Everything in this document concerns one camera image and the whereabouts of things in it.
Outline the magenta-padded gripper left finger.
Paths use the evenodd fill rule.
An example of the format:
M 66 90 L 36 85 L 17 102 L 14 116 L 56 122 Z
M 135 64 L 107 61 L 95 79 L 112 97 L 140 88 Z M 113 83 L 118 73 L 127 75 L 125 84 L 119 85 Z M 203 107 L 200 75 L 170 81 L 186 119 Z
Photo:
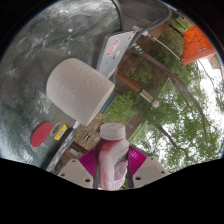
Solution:
M 99 186 L 99 171 L 95 151 L 91 149 L 80 159 L 71 159 L 58 176 L 81 187 L 97 189 Z

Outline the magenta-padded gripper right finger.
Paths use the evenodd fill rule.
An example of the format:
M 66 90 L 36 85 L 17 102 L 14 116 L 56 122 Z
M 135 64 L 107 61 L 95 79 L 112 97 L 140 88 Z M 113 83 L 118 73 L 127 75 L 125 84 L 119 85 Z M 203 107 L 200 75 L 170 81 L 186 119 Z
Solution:
M 127 182 L 129 188 L 140 188 L 169 175 L 169 172 L 154 157 L 129 147 Z

